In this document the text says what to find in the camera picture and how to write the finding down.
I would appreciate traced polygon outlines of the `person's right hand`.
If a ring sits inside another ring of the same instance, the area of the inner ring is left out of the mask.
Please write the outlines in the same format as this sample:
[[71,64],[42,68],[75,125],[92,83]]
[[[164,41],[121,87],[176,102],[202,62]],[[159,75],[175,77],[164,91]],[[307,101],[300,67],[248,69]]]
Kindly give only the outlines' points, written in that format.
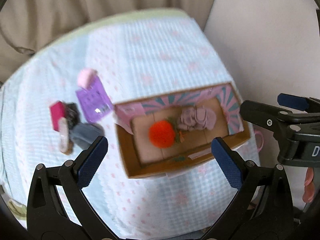
[[314,171],[313,168],[308,167],[306,171],[305,181],[304,181],[304,194],[303,194],[303,202],[310,203],[314,199],[315,195],[315,185],[313,182]]

